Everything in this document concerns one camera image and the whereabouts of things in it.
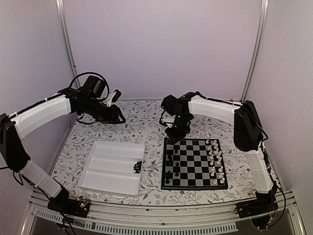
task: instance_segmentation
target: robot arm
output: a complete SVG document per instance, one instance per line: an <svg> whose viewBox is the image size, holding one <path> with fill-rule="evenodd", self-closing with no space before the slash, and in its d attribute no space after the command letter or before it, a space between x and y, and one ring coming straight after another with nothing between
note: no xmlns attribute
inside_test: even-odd
<svg viewBox="0 0 313 235"><path fill-rule="evenodd" d="M69 198L69 192L31 161L21 140L46 123L75 112L79 115L89 114L96 121L105 124L124 123L125 118L120 109L113 104L120 97L120 91L108 94L103 101L98 99L106 85L105 80L89 76L77 90L65 88L18 113L0 115L0 153L7 166L48 195L52 210L86 217L89 208L84 206L81 211L71 211L69 205L73 199Z"/></svg>
<svg viewBox="0 0 313 235"><path fill-rule="evenodd" d="M165 97L161 107L172 116L165 118L162 115L160 124L167 127L165 133L173 143L190 133L190 121L194 118L193 115L215 118L232 125L234 143L249 161L257 190L255 201L237 205L238 214L240 217L246 217L277 208L275 202L277 188L270 178L271 169L264 148L262 126L251 101L227 102L189 92L180 98L172 95Z"/></svg>

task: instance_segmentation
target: white wall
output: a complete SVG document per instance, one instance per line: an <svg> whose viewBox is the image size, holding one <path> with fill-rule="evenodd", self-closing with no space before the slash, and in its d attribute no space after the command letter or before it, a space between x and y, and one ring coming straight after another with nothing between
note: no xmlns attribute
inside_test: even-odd
<svg viewBox="0 0 313 235"><path fill-rule="evenodd" d="M0 113L19 111L69 84L55 0L2 0L0 22ZM51 168L72 120L60 118L23 141L43 169ZM5 165L0 157L0 166ZM18 234L31 192L14 181L10 170L0 172L0 234Z"/></svg>
<svg viewBox="0 0 313 235"><path fill-rule="evenodd" d="M201 91L240 99L260 0L66 0L79 72L103 74L121 98Z"/></svg>
<svg viewBox="0 0 313 235"><path fill-rule="evenodd" d="M268 153L313 231L313 2L270 1L248 99L256 104Z"/></svg>

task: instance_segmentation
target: floral tablecloth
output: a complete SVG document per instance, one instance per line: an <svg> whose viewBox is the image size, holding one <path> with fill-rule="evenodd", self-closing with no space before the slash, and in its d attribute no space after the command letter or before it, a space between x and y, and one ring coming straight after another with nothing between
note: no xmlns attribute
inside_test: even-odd
<svg viewBox="0 0 313 235"><path fill-rule="evenodd" d="M228 181L227 190L161 190L163 142L166 136L165 127L158 122L162 112L160 101L120 101L117 105L127 120L124 124L74 124L52 172L52 176L69 190L72 197L83 195L92 201L149 206L212 204L254 197L255 181L245 155L233 143L233 126L220 120L195 116L191 133L187 136L220 139ZM100 194L77 187L94 141L146 145L138 196Z"/></svg>

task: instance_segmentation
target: table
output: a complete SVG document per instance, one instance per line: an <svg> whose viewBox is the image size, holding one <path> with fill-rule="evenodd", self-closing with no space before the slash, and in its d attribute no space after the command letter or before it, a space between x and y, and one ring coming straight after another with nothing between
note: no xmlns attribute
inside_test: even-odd
<svg viewBox="0 0 313 235"><path fill-rule="evenodd" d="M166 137L159 118L160 101L120 101L126 123L84 125L74 123L72 131L56 162L52 177L60 182L71 197L85 196L95 202L140 206L187 206L223 203L255 197L255 181L247 158L233 143L233 126L204 116L192 120L188 138L217 138L220 140L227 190L169 191L161 190L163 141ZM91 121L86 116L83 121ZM145 155L139 194L136 197L88 192L77 187L92 144L95 141L144 143Z"/></svg>

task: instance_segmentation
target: white tray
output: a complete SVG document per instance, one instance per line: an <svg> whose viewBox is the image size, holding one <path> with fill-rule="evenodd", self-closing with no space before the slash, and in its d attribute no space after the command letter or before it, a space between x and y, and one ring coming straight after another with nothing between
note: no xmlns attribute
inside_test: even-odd
<svg viewBox="0 0 313 235"><path fill-rule="evenodd" d="M137 195L141 173L134 172L134 165L143 160L144 150L144 144L96 141L77 186L99 193Z"/></svg>

